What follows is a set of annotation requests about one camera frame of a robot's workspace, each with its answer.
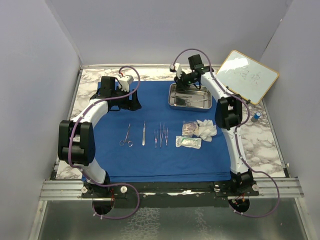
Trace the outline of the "silver hemostat forceps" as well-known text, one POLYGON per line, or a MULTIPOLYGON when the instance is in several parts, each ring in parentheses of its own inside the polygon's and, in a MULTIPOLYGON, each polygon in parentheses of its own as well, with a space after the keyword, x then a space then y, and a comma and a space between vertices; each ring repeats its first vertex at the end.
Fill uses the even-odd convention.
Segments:
POLYGON ((124 146, 125 144, 127 144, 128 147, 132 147, 133 146, 133 142, 131 140, 129 140, 129 135, 130 135, 130 128, 131 128, 131 124, 128 124, 128 128, 127 128, 127 132, 126 132, 126 136, 125 139, 121 140, 119 142, 120 146, 124 146))

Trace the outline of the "purple patterned packet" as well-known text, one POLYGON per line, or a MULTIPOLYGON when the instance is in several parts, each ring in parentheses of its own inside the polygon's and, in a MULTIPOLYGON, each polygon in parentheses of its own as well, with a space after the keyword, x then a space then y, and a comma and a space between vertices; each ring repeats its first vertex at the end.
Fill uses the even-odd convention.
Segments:
POLYGON ((184 121, 182 124, 182 136, 191 138, 198 129, 196 121, 184 121))

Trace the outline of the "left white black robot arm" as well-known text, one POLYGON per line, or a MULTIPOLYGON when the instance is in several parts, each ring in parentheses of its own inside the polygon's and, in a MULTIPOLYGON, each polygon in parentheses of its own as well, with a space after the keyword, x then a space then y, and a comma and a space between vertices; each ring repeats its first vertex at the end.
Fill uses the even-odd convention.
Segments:
POLYGON ((106 197, 111 190, 109 174, 95 159, 94 127, 112 107, 136 111, 142 108, 136 90, 130 91, 134 78, 103 76, 88 106, 71 120, 63 120, 58 130, 59 160, 82 172, 97 196, 106 197))

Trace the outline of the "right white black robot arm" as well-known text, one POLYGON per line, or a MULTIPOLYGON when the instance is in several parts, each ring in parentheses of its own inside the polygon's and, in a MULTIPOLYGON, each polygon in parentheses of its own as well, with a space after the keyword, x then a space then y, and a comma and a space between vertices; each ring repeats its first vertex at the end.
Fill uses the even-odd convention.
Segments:
POLYGON ((169 69, 175 73, 174 81, 182 90, 199 83, 209 90, 216 101, 214 121, 224 134, 229 157, 230 177, 229 189, 240 196, 254 184, 252 170, 246 163, 246 156, 241 139, 241 125, 243 123, 243 100, 225 87, 216 77, 213 68, 205 66, 199 54, 188 58, 190 73, 185 73, 175 59, 169 69))

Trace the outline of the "clear green suture packet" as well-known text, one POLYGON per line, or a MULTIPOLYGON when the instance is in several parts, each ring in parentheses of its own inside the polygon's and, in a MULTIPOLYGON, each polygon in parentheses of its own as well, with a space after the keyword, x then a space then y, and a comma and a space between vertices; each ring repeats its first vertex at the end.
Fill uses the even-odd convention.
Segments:
POLYGON ((186 148, 193 148, 193 149, 200 149, 202 145, 201 138, 193 138, 193 137, 186 137, 186 136, 176 136, 175 138, 175 146, 179 147, 186 147, 186 148))

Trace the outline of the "silver metal tweezers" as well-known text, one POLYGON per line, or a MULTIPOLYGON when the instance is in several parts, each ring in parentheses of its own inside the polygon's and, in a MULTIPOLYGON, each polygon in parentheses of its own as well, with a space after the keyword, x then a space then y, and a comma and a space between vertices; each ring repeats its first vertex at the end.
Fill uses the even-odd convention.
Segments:
POLYGON ((164 137, 165 137, 165 145, 168 145, 168 132, 169 132, 169 128, 165 127, 164 128, 164 137))

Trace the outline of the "blue surgical drape cloth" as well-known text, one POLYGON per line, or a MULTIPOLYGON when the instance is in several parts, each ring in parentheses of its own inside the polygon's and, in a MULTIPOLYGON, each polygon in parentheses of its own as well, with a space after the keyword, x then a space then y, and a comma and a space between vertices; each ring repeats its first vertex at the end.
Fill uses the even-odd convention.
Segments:
POLYGON ((95 159, 108 172, 111 182, 213 182, 230 179, 230 156, 220 129, 211 142, 200 149, 176 147, 183 122, 213 120, 210 110, 172 109, 168 103, 169 81, 143 81, 137 85, 141 109, 117 110, 104 115, 94 127, 95 159), (144 121, 145 146, 142 146, 144 121), (163 135, 160 148, 160 123, 168 128, 168 145, 163 135), (130 124, 129 140, 133 146, 120 146, 130 124), (154 130, 158 130, 155 148, 154 130))

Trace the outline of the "silver scalpel handle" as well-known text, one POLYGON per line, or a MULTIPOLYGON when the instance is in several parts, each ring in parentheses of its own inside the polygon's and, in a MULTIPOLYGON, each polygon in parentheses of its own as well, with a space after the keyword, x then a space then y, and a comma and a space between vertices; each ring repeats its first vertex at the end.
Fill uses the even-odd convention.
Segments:
POLYGON ((142 130, 142 146, 146 144, 146 121, 143 123, 143 130, 142 130))
POLYGON ((191 95, 177 95, 177 94, 175 94, 175 95, 171 95, 170 96, 171 98, 184 98, 184 99, 188 99, 188 98, 192 98, 192 96, 191 95))

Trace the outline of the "silver surgical scissors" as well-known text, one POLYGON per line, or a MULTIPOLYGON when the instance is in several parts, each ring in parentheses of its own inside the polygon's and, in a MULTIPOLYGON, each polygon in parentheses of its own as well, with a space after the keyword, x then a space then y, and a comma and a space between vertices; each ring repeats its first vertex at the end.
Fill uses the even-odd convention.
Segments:
POLYGON ((207 99, 201 99, 201 100, 190 100, 190 99, 185 99, 185 104, 187 105, 187 106, 193 106, 194 104, 197 104, 197 103, 204 103, 204 102, 206 102, 207 101, 207 99))

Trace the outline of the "white gauze pieces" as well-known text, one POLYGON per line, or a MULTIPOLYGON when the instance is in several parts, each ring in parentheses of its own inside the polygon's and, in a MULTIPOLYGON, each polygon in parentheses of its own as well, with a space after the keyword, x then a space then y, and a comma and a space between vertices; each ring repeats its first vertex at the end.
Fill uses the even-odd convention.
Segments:
POLYGON ((196 122, 198 127, 194 134, 206 142, 211 142, 213 137, 217 135, 217 126, 210 119, 204 121, 197 119, 196 122))

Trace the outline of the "stainless steel instrument tray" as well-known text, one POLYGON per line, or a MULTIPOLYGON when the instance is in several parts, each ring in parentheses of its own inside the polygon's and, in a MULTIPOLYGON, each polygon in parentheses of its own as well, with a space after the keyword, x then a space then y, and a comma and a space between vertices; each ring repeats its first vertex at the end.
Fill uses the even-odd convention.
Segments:
POLYGON ((168 104, 172 109, 207 112, 212 108, 212 95, 209 90, 201 86, 198 89, 191 85, 187 90, 177 90, 175 83, 169 87, 168 104))

